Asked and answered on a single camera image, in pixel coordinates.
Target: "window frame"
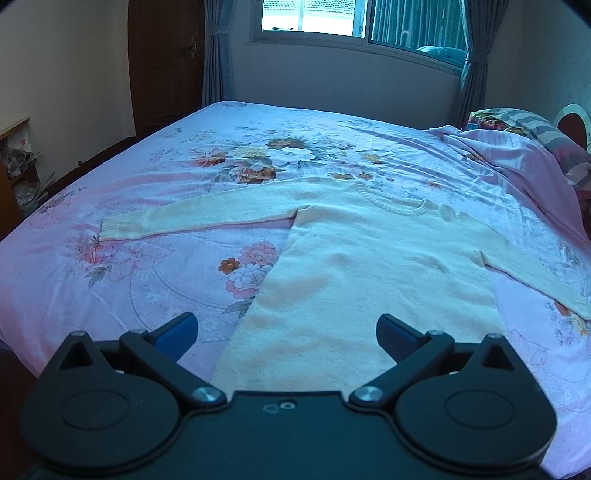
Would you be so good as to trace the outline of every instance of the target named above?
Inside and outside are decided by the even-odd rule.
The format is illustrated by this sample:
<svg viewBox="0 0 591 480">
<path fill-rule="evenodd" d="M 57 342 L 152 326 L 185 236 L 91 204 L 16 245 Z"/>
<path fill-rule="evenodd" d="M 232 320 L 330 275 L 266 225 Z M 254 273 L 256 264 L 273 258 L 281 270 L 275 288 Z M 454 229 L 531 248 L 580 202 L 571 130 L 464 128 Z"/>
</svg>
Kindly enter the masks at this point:
<svg viewBox="0 0 591 480">
<path fill-rule="evenodd" d="M 251 0 L 251 36 L 249 44 L 286 44 L 307 45 L 315 47 L 344 48 L 346 50 L 364 51 L 384 57 L 418 63 L 446 73 L 460 76 L 462 67 L 448 63 L 429 53 L 412 50 L 406 47 L 393 46 L 372 41 L 369 33 L 373 19 L 375 0 L 367 0 L 365 11 L 365 31 L 363 37 L 349 37 L 329 33 L 295 32 L 295 31 L 264 31 L 262 29 L 263 0 Z"/>
</svg>

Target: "sweater cuff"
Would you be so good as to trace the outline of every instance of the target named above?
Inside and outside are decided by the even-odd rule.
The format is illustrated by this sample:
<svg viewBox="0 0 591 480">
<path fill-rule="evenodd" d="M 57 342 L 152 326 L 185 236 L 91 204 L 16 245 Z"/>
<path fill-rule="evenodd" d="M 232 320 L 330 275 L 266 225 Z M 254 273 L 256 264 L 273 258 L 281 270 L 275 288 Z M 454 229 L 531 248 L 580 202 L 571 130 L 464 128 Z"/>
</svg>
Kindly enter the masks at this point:
<svg viewBox="0 0 591 480">
<path fill-rule="evenodd" d="M 103 224 L 100 228 L 99 240 L 120 240 L 121 233 L 119 229 L 120 225 L 116 218 L 106 218 L 103 220 Z"/>
</svg>

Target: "pink bedsheet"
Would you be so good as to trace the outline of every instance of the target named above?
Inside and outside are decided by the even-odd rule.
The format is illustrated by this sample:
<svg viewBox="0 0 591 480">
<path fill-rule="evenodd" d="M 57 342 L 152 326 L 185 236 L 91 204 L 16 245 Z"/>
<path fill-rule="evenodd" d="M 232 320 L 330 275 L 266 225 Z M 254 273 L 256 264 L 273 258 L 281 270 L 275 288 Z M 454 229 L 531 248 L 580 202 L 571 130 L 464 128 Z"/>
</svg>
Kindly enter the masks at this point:
<svg viewBox="0 0 591 480">
<path fill-rule="evenodd" d="M 511 134 L 501 133 L 495 142 L 502 150 L 502 139 L 511 144 Z M 485 136 L 474 135 L 486 144 Z M 521 153 L 511 148 L 523 159 L 541 155 L 539 147 Z M 39 374 L 71 330 L 116 339 L 191 311 L 199 319 L 199 338 L 180 363 L 210 380 L 280 255 L 290 221 L 99 242 L 101 220 L 308 175 L 363 179 L 398 196 L 428 197 L 464 210 L 591 296 L 584 242 L 559 232 L 505 175 L 470 159 L 444 136 L 336 113 L 224 102 L 93 170 L 0 244 L 0 337 Z M 570 187 L 556 188 L 569 205 Z M 558 413 L 544 466 L 557 477 L 578 473 L 591 466 L 591 323 L 501 273 L 490 275 L 504 333 Z"/>
</svg>

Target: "orange flower print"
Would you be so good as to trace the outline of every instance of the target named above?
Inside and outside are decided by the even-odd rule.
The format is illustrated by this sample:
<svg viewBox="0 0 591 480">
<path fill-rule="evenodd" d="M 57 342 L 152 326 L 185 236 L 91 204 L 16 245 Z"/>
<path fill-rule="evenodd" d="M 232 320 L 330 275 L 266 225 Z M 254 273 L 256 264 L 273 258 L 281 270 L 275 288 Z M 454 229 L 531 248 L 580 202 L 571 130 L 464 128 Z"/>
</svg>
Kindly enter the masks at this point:
<svg viewBox="0 0 591 480">
<path fill-rule="evenodd" d="M 376 165 L 382 165 L 384 163 L 384 161 L 380 159 L 379 155 L 376 155 L 375 153 L 362 153 L 361 156 L 365 160 L 369 160 L 371 163 Z"/>
<path fill-rule="evenodd" d="M 213 167 L 226 161 L 227 154 L 221 150 L 213 150 L 201 157 L 194 157 L 193 162 L 198 167 Z"/>
<path fill-rule="evenodd" d="M 217 269 L 220 272 L 224 272 L 226 275 L 229 275 L 238 268 L 240 268 L 240 261 L 236 260 L 234 257 L 230 257 L 227 260 L 222 260 L 222 263 Z"/>
<path fill-rule="evenodd" d="M 244 168 L 238 176 L 238 183 L 258 185 L 267 180 L 275 180 L 275 176 L 277 174 L 273 167 L 264 167 L 258 171 L 251 168 Z"/>
<path fill-rule="evenodd" d="M 350 173 L 331 173 L 331 177 L 337 180 L 353 180 L 353 177 Z"/>
<path fill-rule="evenodd" d="M 570 316 L 570 310 L 567 307 L 565 307 L 564 305 L 562 305 L 558 300 L 554 301 L 554 305 L 556 306 L 556 309 L 560 312 L 560 314 L 563 317 Z"/>
<path fill-rule="evenodd" d="M 306 148 L 306 142 L 299 138 L 287 137 L 287 138 L 274 138 L 267 142 L 268 148 L 275 150 L 282 150 L 283 148 Z"/>
</svg>

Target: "headboard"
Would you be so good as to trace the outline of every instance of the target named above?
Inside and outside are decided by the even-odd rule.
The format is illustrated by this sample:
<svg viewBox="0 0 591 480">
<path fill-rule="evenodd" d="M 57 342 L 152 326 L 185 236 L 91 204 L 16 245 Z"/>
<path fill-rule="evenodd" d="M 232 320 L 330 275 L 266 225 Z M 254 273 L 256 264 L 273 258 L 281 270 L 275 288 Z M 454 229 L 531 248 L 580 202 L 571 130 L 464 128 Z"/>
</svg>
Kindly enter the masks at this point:
<svg viewBox="0 0 591 480">
<path fill-rule="evenodd" d="M 565 106 L 556 115 L 554 125 L 591 154 L 591 119 L 580 105 L 571 103 Z"/>
</svg>

